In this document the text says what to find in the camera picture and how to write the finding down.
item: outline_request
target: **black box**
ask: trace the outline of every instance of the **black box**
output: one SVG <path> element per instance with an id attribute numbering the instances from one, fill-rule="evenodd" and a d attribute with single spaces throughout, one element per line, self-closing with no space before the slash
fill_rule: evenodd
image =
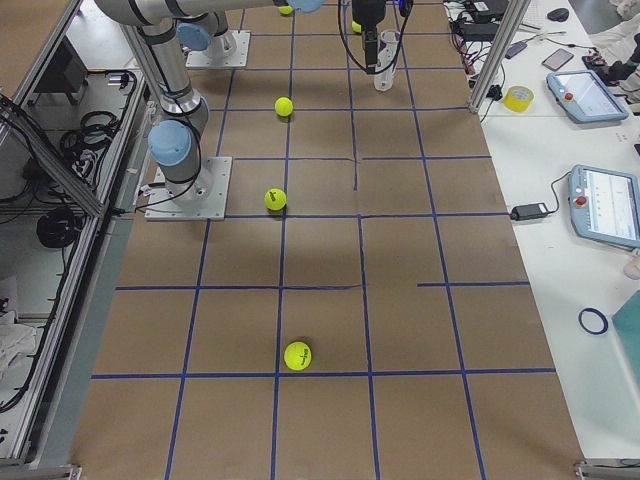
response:
<path id="1" fill-rule="evenodd" d="M 489 23 L 503 17 L 509 0 L 466 0 L 463 5 L 475 23 Z"/>
<path id="2" fill-rule="evenodd" d="M 465 42 L 492 42 L 499 27 L 497 23 L 463 23 L 460 36 Z"/>

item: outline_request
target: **metal mounting plate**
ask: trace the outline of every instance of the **metal mounting plate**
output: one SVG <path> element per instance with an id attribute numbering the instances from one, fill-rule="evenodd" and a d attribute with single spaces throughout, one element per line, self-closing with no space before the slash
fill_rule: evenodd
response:
<path id="1" fill-rule="evenodd" d="M 209 170 L 213 177 L 211 193 L 201 201 L 189 205 L 177 204 L 168 200 L 160 205 L 146 209 L 145 218 L 149 221 L 184 220 L 224 220 L 231 179 L 231 157 L 208 157 L 202 160 L 202 168 Z M 158 168 L 154 182 L 164 182 L 164 175 Z M 161 202 L 169 198 L 164 188 L 152 190 L 149 203 Z"/>
<path id="2" fill-rule="evenodd" d="M 236 39 L 236 51 L 233 55 L 214 60 L 207 57 L 202 52 L 189 52 L 187 57 L 187 68 L 189 70 L 216 70 L 226 68 L 239 68 L 247 66 L 247 58 L 249 56 L 249 40 L 251 32 L 248 30 L 233 31 Z"/>

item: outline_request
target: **smartphone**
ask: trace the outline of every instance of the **smartphone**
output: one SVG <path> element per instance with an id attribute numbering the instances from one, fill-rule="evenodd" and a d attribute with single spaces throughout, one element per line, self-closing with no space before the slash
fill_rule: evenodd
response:
<path id="1" fill-rule="evenodd" d="M 567 52 L 563 48 L 559 48 L 547 58 L 545 58 L 542 64 L 547 67 L 549 70 L 553 70 L 554 72 L 559 70 L 565 63 L 573 58 L 573 53 Z"/>

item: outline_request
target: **metal bracket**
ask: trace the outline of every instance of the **metal bracket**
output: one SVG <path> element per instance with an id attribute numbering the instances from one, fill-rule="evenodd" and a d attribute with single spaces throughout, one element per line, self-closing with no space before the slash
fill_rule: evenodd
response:
<path id="1" fill-rule="evenodd" d="M 209 157 L 202 160 L 202 168 L 208 170 L 213 178 L 211 191 L 202 200 L 195 200 L 186 205 L 178 204 L 168 200 L 171 197 L 166 189 L 153 190 L 149 196 L 149 203 L 164 203 L 146 209 L 146 219 L 149 221 L 224 220 L 231 165 L 231 157 Z M 164 182 L 164 180 L 164 175 L 158 168 L 154 182 Z"/>
<path id="2" fill-rule="evenodd" d="M 636 466 L 598 466 L 588 463 L 574 465 L 576 476 L 580 480 L 635 480 L 640 479 L 640 467 Z"/>
<path id="3" fill-rule="evenodd" d="M 213 59 L 207 57 L 202 52 L 189 52 L 187 68 L 189 70 L 216 70 L 246 67 L 247 57 L 249 56 L 251 32 L 248 30 L 238 30 L 232 33 L 237 45 L 236 51 L 232 55 L 220 59 Z"/>

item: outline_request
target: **touchscreen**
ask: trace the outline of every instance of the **touchscreen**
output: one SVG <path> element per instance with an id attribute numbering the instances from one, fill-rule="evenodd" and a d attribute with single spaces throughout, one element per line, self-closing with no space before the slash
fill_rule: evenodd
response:
<path id="1" fill-rule="evenodd" d="M 586 170 L 589 230 L 612 237 L 638 239 L 638 220 L 630 178 Z"/>
<path id="2" fill-rule="evenodd" d="M 619 113 L 618 106 L 588 73 L 558 75 L 558 80 L 573 94 L 573 101 L 587 116 Z"/>

